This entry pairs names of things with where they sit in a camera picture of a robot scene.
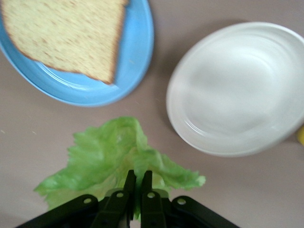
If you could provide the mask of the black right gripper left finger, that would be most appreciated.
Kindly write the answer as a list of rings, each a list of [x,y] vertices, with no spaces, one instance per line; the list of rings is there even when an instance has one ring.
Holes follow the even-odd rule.
[[[136,176],[128,171],[123,188],[112,189],[99,201],[81,195],[21,225],[19,228],[128,228],[133,217]]]

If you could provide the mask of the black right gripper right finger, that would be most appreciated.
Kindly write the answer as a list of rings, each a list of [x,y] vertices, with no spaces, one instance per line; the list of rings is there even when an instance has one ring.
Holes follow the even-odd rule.
[[[141,186],[142,228],[236,228],[237,225],[188,196],[169,200],[168,193],[152,187],[152,171]]]

